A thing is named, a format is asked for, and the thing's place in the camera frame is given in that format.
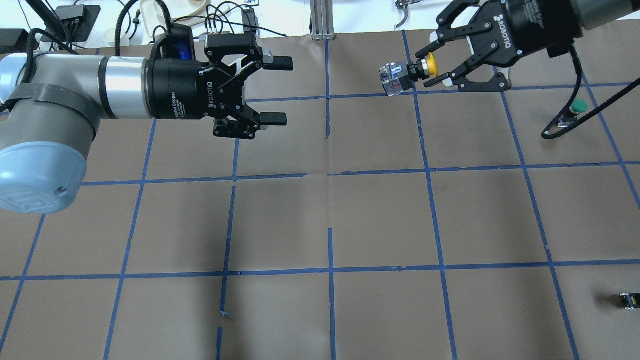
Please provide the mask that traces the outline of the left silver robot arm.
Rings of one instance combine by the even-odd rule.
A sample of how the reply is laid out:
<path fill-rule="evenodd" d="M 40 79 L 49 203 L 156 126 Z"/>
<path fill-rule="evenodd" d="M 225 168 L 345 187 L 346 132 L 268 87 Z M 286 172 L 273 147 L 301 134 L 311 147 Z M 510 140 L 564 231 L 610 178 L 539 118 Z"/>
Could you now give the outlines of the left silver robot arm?
<path fill-rule="evenodd" d="M 1 61 L 0 205 L 16 214 L 70 207 L 86 176 L 90 148 L 105 119 L 192 121 L 210 117 L 218 138 L 251 141 L 283 112 L 247 105 L 245 84 L 261 69 L 292 71 L 251 33 L 208 34 L 206 61 L 194 37 L 167 34 L 149 57 L 10 54 Z"/>

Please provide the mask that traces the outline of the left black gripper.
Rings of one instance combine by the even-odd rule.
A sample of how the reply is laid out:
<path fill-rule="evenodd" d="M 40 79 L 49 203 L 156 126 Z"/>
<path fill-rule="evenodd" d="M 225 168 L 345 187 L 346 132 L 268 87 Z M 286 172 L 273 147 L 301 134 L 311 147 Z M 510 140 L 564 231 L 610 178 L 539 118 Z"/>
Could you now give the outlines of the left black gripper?
<path fill-rule="evenodd" d="M 216 137 L 252 140 L 261 126 L 286 126 L 285 112 L 257 112 L 245 84 L 259 69 L 293 71 L 293 58 L 260 48 L 254 35 L 207 35 L 207 62 L 161 58 L 146 66 L 146 96 L 158 120 L 214 119 Z"/>

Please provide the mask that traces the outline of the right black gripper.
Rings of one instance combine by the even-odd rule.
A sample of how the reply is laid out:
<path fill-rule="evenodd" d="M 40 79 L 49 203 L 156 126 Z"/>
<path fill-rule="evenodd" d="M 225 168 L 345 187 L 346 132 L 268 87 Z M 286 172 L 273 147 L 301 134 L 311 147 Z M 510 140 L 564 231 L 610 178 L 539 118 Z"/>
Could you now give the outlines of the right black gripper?
<path fill-rule="evenodd" d="M 442 84 L 459 92 L 505 92 L 512 82 L 505 73 L 472 79 L 478 67 L 510 68 L 519 59 L 551 48 L 557 57 L 581 38 L 578 16 L 569 0 L 453 0 L 439 15 L 430 44 L 414 54 L 416 59 L 467 38 L 471 57 L 446 73 Z"/>

